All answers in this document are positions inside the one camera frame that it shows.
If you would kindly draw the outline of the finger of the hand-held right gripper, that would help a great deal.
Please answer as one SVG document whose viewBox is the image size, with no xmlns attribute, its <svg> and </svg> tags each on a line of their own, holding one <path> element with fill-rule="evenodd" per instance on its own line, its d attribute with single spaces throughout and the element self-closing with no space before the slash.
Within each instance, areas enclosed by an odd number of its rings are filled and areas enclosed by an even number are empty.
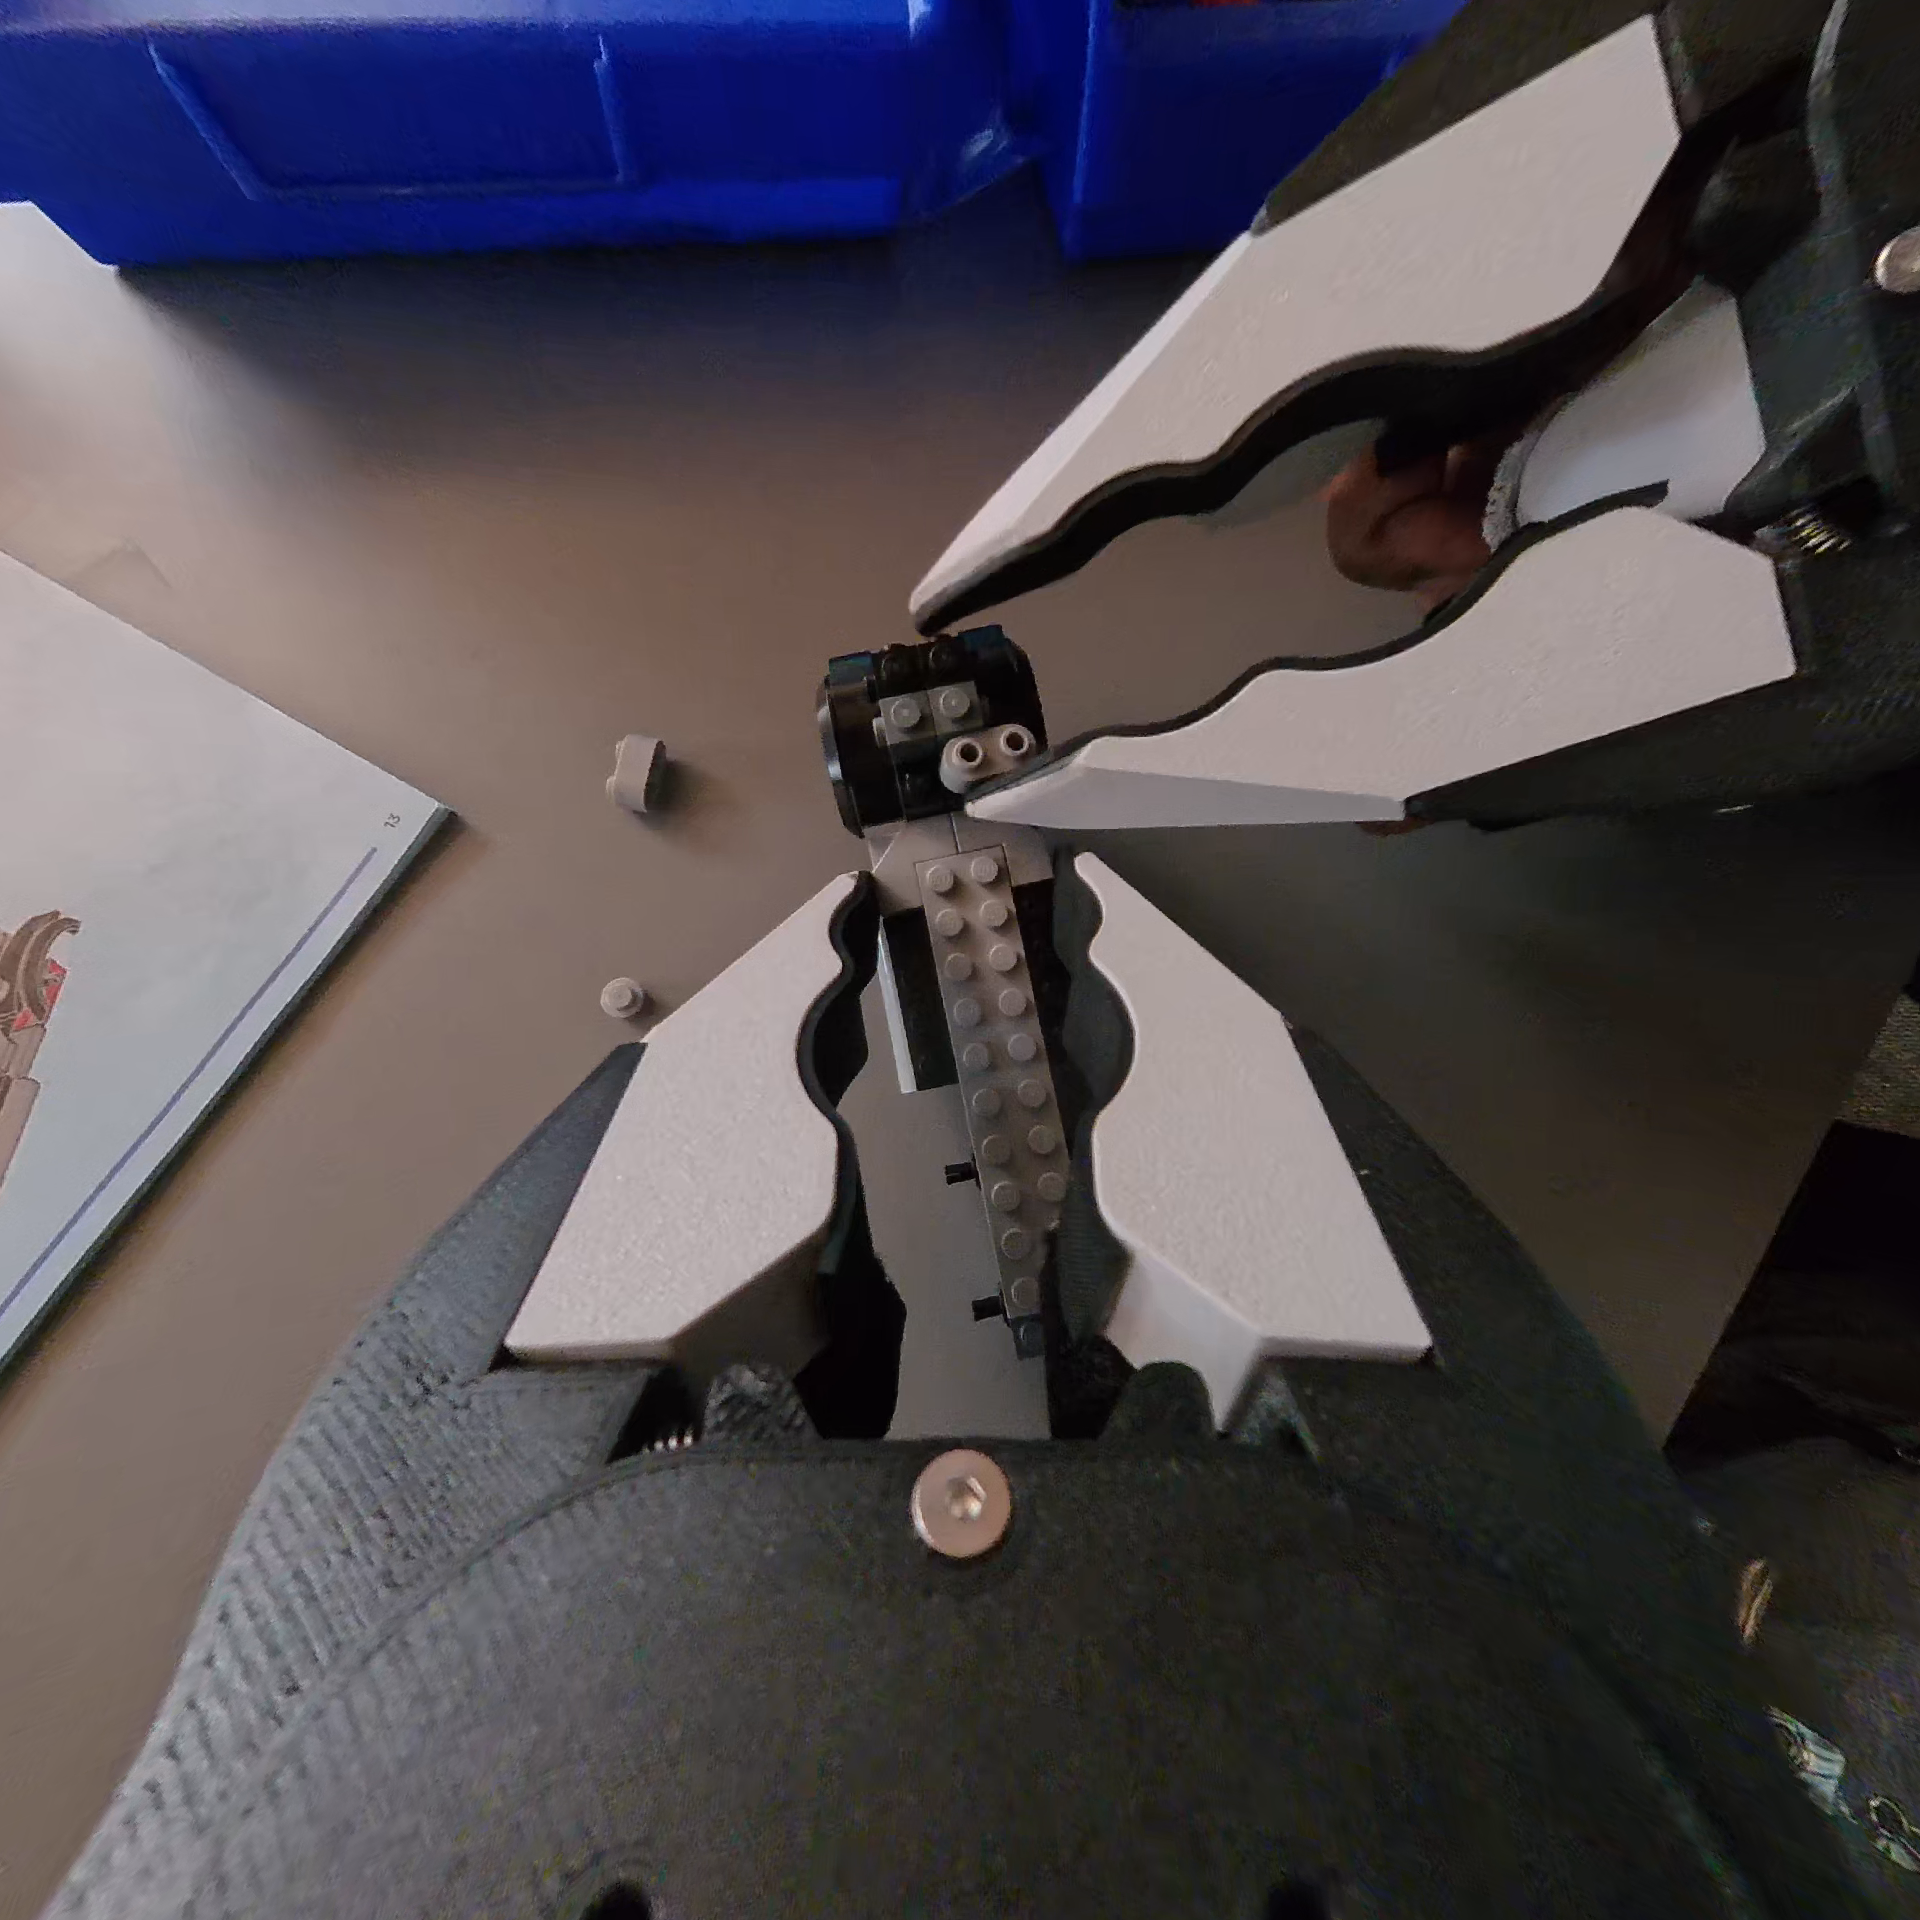
<svg viewBox="0 0 1920 1920">
<path fill-rule="evenodd" d="M 1146 522 L 1494 453 L 1442 608 L 1667 637 L 1720 603 L 1720 290 L 1688 264 L 1702 105 L 1682 16 L 1461 16 L 1289 177 L 915 585 L 920 634 Z"/>
<path fill-rule="evenodd" d="M 1434 624 L 1263 666 L 1162 727 L 1089 733 L 966 817 L 1042 832 L 1377 826 L 1456 783 L 1786 682 L 1773 562 L 1643 488 L 1535 529 Z"/>
</svg>

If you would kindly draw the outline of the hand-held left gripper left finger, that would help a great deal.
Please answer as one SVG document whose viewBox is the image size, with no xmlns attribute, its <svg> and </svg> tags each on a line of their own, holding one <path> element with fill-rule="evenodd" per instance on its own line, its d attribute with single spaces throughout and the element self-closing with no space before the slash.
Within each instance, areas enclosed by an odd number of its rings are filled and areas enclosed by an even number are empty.
<svg viewBox="0 0 1920 1920">
<path fill-rule="evenodd" d="M 871 964 L 841 874 L 667 1016 L 504 1335 L 525 1363 L 799 1369 L 825 1346 L 821 1264 L 843 1213 L 843 1127 L 821 1017 Z"/>
</svg>

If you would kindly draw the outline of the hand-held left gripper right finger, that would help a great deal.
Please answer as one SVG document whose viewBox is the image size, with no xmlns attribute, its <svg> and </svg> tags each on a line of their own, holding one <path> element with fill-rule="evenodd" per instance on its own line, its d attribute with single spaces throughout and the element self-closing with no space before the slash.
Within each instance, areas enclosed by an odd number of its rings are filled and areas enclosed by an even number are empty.
<svg viewBox="0 0 1920 1920">
<path fill-rule="evenodd" d="M 1071 875 L 1128 1043 L 1089 1125 L 1094 1213 L 1119 1249 L 1103 1337 L 1133 1368 L 1193 1371 L 1216 1429 L 1270 1361 L 1426 1361 L 1289 1021 L 1102 857 Z"/>
</svg>

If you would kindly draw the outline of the grey toy brick model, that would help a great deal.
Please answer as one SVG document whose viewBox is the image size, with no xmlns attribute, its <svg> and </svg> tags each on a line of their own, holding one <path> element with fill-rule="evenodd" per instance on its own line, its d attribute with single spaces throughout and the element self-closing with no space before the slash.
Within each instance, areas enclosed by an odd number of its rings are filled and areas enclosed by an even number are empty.
<svg viewBox="0 0 1920 1920">
<path fill-rule="evenodd" d="M 880 904 L 880 995 L 899 1091 L 952 1089 L 962 1105 L 966 1160 L 946 1183 L 976 1188 L 995 1288 L 976 1317 L 995 1317 L 1021 1361 L 1042 1361 L 1042 1279 L 1069 1184 L 1048 1060 L 1064 1002 L 1050 857 L 1039 832 L 968 812 L 995 780 L 965 799 L 939 780 L 954 733 L 1013 722 L 1047 747 L 1039 687 L 1000 629 L 970 629 L 831 658 L 818 721 L 839 817 L 861 841 Z"/>
</svg>

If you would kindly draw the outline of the blue plastic bin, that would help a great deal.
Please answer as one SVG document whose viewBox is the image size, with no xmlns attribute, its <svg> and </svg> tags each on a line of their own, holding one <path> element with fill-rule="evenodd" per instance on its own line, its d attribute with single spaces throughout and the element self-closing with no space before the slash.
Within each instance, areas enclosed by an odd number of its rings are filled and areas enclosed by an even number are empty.
<svg viewBox="0 0 1920 1920">
<path fill-rule="evenodd" d="M 1039 173 L 1071 264 L 1205 255 L 1458 2 L 1021 8 Z"/>
<path fill-rule="evenodd" d="M 1038 152 L 1013 5 L 3 2 L 3 203 L 112 267 L 864 237 Z"/>
</svg>

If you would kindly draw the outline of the person's right hand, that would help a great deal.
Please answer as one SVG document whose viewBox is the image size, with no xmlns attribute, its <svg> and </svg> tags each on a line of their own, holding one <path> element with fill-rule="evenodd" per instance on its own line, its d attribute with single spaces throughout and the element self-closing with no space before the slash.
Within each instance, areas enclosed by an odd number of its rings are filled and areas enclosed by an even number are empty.
<svg viewBox="0 0 1920 1920">
<path fill-rule="evenodd" d="M 1394 471 L 1363 448 L 1321 495 L 1335 571 L 1357 587 L 1408 595 L 1422 612 L 1464 592 L 1490 559 L 1486 498 L 1520 434 L 1504 426 Z"/>
</svg>

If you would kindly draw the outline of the toy instruction booklet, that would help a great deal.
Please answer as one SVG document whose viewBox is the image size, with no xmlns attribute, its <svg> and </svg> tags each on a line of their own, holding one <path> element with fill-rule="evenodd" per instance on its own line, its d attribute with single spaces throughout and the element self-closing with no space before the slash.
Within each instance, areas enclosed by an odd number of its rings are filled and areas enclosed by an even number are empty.
<svg viewBox="0 0 1920 1920">
<path fill-rule="evenodd" d="M 1 562 L 1 1355 L 447 810 Z"/>
</svg>

